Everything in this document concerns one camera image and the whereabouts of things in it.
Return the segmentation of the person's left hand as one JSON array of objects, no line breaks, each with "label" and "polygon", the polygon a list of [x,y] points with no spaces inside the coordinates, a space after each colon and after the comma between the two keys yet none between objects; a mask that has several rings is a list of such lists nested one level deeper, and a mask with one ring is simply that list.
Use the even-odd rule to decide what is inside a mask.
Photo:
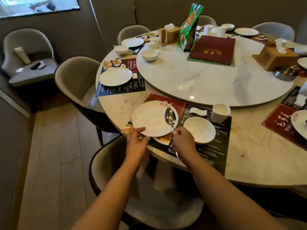
[{"label": "person's left hand", "polygon": [[150,141],[150,137],[148,136],[139,141],[138,139],[141,137],[141,134],[142,133],[137,134],[137,132],[133,129],[127,135],[125,161],[135,165],[136,167],[140,165],[147,149],[148,142]]}]

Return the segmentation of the person's right hand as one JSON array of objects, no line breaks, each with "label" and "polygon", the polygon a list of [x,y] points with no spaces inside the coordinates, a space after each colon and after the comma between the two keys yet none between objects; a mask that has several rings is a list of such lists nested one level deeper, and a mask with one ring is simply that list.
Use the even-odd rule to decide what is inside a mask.
[{"label": "person's right hand", "polygon": [[186,165],[189,166],[198,156],[196,144],[192,134],[183,127],[184,149],[182,152],[176,152],[178,158]]}]

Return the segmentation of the white dinner plate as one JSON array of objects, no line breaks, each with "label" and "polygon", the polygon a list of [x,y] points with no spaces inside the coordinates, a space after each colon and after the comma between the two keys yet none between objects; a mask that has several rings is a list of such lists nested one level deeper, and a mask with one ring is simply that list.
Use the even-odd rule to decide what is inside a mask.
[{"label": "white dinner plate", "polygon": [[100,77],[99,82],[104,86],[120,86],[126,84],[133,77],[132,71],[124,67],[112,67],[104,71]]},{"label": "white dinner plate", "polygon": [[121,45],[124,45],[128,48],[139,47],[144,44],[144,39],[142,38],[128,38],[121,42]]},{"label": "white dinner plate", "polygon": [[247,37],[251,37],[251,36],[256,36],[259,34],[259,32],[255,29],[252,28],[236,28],[234,30],[234,32],[240,36],[247,36]]},{"label": "white dinner plate", "polygon": [[135,128],[145,127],[143,135],[149,137],[161,137],[168,135],[172,131],[172,127],[165,121],[165,112],[167,108],[171,108],[179,120],[177,111],[167,102],[153,100],[144,102],[139,105],[132,113],[132,124]]},{"label": "white dinner plate", "polygon": [[307,110],[299,110],[292,114],[291,123],[294,129],[307,140]]}]

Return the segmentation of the person's right forearm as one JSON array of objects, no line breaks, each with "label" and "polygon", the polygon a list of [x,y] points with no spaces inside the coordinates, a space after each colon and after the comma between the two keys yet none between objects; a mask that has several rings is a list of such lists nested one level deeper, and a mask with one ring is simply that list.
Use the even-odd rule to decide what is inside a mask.
[{"label": "person's right forearm", "polygon": [[288,230],[195,152],[180,157],[224,230]]}]

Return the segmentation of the person's left forearm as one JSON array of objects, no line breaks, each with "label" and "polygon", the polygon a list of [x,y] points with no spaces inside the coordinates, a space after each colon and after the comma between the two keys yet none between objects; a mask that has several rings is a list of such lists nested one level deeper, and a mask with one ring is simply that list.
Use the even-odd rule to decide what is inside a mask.
[{"label": "person's left forearm", "polygon": [[70,230],[118,230],[141,159],[127,157],[106,188]]}]

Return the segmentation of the white chopstick rest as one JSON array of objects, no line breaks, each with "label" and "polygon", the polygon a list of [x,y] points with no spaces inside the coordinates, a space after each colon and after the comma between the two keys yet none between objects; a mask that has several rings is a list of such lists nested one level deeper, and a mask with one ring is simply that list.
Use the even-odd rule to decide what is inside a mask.
[{"label": "white chopstick rest", "polygon": [[195,115],[198,115],[198,116],[206,116],[208,113],[207,110],[202,110],[202,109],[199,109],[199,108],[196,108],[196,107],[192,107],[190,108],[189,110],[189,114],[195,114]]}]

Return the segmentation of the beige dining chair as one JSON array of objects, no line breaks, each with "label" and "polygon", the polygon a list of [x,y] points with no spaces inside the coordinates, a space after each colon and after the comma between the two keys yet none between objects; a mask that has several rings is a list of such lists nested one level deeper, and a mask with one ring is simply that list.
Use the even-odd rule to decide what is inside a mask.
[{"label": "beige dining chair", "polygon": [[107,117],[96,95],[96,73],[101,62],[85,56],[76,56],[62,62],[55,70],[55,83],[72,105],[96,127],[100,145],[103,132],[119,134]]},{"label": "beige dining chair", "polygon": [[252,27],[252,29],[257,30],[259,33],[268,34],[276,38],[283,38],[294,42],[295,40],[295,30],[284,23],[279,22],[264,22]]},{"label": "beige dining chair", "polygon": [[118,45],[121,45],[121,42],[125,39],[134,38],[150,31],[151,30],[144,25],[134,24],[126,26],[119,31],[117,35],[117,43]]},{"label": "beige dining chair", "polygon": [[[126,138],[118,136],[97,151],[89,166],[89,181],[96,196],[125,159]],[[129,200],[121,221],[129,230],[178,230],[193,225],[204,201],[189,173],[146,151],[132,179]]]},{"label": "beige dining chair", "polygon": [[198,26],[205,26],[205,25],[212,25],[212,26],[217,26],[217,22],[215,21],[214,18],[208,15],[200,15],[198,18]]}]

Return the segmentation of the marble round turntable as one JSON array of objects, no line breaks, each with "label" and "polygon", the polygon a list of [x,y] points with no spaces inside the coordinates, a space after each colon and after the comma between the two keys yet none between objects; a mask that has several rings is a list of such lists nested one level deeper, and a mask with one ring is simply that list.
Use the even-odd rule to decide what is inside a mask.
[{"label": "marble round turntable", "polygon": [[235,66],[188,61],[178,44],[160,47],[158,58],[147,62],[137,55],[137,68],[155,89],[174,98],[200,105],[255,106],[286,94],[294,81],[282,81],[265,71],[253,58],[263,44],[235,37]]}]

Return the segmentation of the round marble dining table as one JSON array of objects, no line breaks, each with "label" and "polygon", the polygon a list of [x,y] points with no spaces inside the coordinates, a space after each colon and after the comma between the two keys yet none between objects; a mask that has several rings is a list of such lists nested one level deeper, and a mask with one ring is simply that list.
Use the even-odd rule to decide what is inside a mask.
[{"label": "round marble dining table", "polygon": [[[232,124],[225,172],[228,180],[269,187],[307,185],[307,151],[262,125],[287,94],[306,81],[307,78],[296,77],[293,87],[286,94],[270,102],[230,107]],[[169,96],[146,81],[145,86],[146,91],[142,92],[98,97],[107,117],[119,131],[131,119],[133,107],[151,93],[210,111],[213,109],[213,105],[189,103]]]}]

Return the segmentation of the wooden tissue holder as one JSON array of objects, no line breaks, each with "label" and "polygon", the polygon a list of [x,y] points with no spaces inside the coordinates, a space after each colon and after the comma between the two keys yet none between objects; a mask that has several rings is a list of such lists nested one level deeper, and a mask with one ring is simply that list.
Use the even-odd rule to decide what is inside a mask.
[{"label": "wooden tissue holder", "polygon": [[159,45],[167,46],[179,42],[181,28],[174,26],[172,29],[160,28],[158,30]]}]

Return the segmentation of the green snack bag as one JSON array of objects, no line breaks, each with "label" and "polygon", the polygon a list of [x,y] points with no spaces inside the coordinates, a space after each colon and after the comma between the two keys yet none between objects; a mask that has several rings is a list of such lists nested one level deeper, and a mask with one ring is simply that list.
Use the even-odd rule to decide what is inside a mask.
[{"label": "green snack bag", "polygon": [[201,6],[200,4],[193,3],[191,5],[189,16],[181,25],[178,43],[183,52],[191,51],[193,47],[197,30],[198,18],[201,14],[202,9],[203,6]]}]

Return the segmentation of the black and white device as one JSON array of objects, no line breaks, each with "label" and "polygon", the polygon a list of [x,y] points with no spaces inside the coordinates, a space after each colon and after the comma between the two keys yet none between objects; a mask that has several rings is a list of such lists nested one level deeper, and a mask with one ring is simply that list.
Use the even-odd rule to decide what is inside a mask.
[{"label": "black and white device", "polygon": [[36,63],[35,65],[31,66],[30,69],[31,70],[42,70],[45,67],[47,67],[47,63],[45,61],[40,61]]}]

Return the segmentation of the metal bowl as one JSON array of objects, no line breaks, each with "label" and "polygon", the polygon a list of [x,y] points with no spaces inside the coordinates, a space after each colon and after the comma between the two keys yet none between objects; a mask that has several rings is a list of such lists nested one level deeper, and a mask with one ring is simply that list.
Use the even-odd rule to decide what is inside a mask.
[{"label": "metal bowl", "polygon": [[278,67],[273,75],[282,81],[293,81],[298,76],[298,72],[291,67],[282,66]]}]

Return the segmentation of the wooden tissue box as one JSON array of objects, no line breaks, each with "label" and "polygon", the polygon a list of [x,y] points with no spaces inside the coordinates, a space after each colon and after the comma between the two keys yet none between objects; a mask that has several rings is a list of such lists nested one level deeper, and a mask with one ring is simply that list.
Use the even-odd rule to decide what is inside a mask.
[{"label": "wooden tissue box", "polygon": [[265,70],[275,71],[280,67],[296,65],[299,54],[286,48],[286,40],[282,38],[269,39],[264,44],[260,54],[253,54],[252,58]]}]

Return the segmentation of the white folded napkin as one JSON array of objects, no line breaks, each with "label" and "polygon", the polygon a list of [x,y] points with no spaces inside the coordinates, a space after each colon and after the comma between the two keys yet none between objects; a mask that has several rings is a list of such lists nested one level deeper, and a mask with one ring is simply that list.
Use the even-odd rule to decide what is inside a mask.
[{"label": "white folded napkin", "polygon": [[307,96],[303,94],[298,94],[293,105],[297,108],[302,108],[306,104],[306,101]]}]

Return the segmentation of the white cylindrical bottle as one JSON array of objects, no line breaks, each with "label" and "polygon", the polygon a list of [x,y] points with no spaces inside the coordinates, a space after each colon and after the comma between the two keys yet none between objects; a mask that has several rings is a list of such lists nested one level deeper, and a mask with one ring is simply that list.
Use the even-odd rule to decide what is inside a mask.
[{"label": "white cylindrical bottle", "polygon": [[16,47],[13,50],[17,53],[24,64],[29,65],[32,63],[22,47]]}]

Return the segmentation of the window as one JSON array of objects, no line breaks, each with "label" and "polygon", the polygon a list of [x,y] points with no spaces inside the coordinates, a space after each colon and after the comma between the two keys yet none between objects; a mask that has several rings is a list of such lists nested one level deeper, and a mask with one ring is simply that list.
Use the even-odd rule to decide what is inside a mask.
[{"label": "window", "polygon": [[0,19],[74,10],[78,0],[0,0]]}]

